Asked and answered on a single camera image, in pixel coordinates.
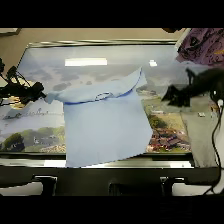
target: glass surface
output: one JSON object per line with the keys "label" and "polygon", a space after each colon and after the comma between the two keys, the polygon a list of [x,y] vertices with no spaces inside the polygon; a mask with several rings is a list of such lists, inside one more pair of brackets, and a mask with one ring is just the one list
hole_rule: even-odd
{"label": "glass surface", "polygon": [[[47,94],[52,90],[60,91],[117,80],[142,67],[148,84],[137,89],[137,92],[155,130],[146,151],[188,153],[191,146],[183,114],[193,113],[199,119],[198,112],[203,112],[206,115],[204,121],[211,122],[209,97],[204,95],[192,99],[190,108],[167,106],[167,102],[161,102],[161,97],[170,84],[188,84],[185,72],[187,67],[196,74],[208,67],[193,63],[181,64],[175,61],[176,55],[174,45],[29,48],[21,59],[18,71],[29,81],[43,83],[44,93]],[[100,59],[99,64],[102,65],[65,66],[66,62],[74,59],[83,61],[91,58]],[[61,102],[54,101],[49,105],[40,99],[29,103],[22,110],[4,106],[0,110],[0,118],[1,151],[65,153]],[[25,149],[16,143],[16,138],[20,141],[20,136]],[[5,147],[6,140],[14,141],[15,144]]]}

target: purple bag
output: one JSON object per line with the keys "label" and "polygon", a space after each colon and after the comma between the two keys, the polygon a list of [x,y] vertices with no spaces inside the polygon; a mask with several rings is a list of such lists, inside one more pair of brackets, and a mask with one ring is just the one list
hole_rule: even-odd
{"label": "purple bag", "polygon": [[224,66],[224,28],[192,28],[178,53],[179,62]]}

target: folded cloth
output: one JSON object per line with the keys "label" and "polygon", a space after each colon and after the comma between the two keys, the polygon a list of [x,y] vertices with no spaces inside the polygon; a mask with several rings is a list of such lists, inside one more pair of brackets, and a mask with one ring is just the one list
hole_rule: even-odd
{"label": "folded cloth", "polygon": [[116,81],[51,92],[64,103],[66,166],[126,159],[146,151],[152,129],[136,88],[146,84],[141,68]]}

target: blue cloth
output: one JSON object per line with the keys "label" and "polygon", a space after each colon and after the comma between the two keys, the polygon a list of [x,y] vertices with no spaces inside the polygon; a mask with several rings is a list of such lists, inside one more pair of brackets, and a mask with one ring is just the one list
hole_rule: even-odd
{"label": "blue cloth", "polygon": [[146,84],[141,68],[120,80],[51,92],[64,103],[66,166],[126,159],[146,150],[152,129],[136,88]]}

